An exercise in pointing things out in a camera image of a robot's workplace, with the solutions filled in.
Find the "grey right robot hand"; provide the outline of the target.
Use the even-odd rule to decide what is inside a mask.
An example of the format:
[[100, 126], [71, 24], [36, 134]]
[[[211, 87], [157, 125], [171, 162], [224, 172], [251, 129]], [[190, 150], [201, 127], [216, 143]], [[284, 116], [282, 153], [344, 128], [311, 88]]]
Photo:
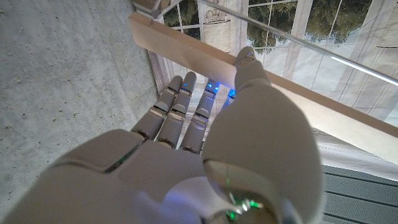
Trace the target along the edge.
[[251, 47], [212, 125], [199, 106], [182, 140], [194, 73], [175, 77], [130, 131], [57, 159], [4, 223], [318, 223], [320, 153], [298, 106], [271, 85]]

